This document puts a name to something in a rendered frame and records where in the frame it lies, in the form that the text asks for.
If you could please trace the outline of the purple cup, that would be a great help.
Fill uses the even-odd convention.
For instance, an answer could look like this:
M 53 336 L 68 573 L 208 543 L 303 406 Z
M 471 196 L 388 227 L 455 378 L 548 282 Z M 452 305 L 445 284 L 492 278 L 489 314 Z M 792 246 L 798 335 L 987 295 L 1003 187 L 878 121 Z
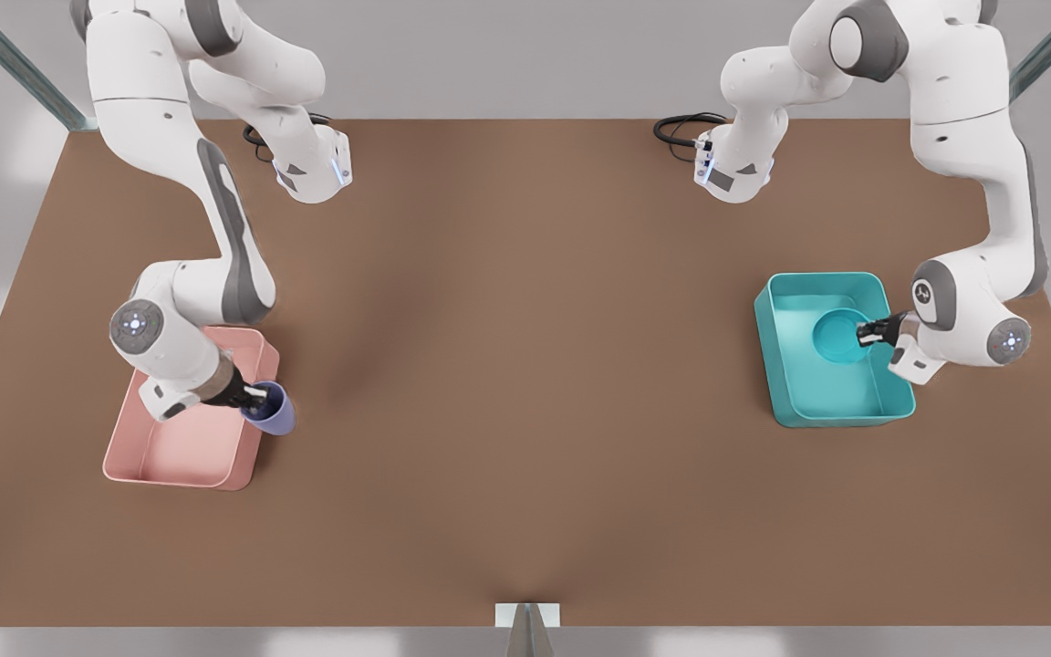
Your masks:
M 270 387 L 271 394 L 266 402 L 251 402 L 246 399 L 247 387 Z M 296 409 L 292 401 L 288 398 L 287 392 L 279 382 L 271 379 L 246 384 L 245 398 L 239 402 L 239 412 L 243 419 L 267 435 L 287 435 L 295 429 L 297 423 Z

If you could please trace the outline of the teal bowl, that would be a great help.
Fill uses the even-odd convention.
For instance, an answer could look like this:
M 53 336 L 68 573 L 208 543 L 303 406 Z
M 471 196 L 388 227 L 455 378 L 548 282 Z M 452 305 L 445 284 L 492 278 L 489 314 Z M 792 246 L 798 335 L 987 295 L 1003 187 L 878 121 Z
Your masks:
M 812 345 L 822 360 L 838 365 L 858 363 L 868 356 L 870 345 L 863 348 L 858 329 L 869 320 L 854 308 L 833 308 L 815 321 Z

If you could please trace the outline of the teal box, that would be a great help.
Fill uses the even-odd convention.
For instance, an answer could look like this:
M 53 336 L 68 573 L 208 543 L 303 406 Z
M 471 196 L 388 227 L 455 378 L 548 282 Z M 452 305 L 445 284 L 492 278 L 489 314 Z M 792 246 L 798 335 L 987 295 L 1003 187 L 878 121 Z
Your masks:
M 875 427 L 916 412 L 916 396 L 888 369 L 892 348 L 870 346 L 858 363 L 822 360 L 812 345 L 815 321 L 833 308 L 868 320 L 891 312 L 871 273 L 779 273 L 754 301 L 772 415 L 785 427 Z

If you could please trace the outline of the pink box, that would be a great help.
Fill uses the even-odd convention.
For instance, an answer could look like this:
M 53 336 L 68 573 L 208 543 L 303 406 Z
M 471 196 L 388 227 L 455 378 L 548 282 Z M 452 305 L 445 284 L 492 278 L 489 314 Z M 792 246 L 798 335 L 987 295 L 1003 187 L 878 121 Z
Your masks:
M 251 481 L 260 430 L 236 409 L 195 404 L 158 422 L 140 399 L 135 370 L 101 465 L 111 481 L 236 491 Z

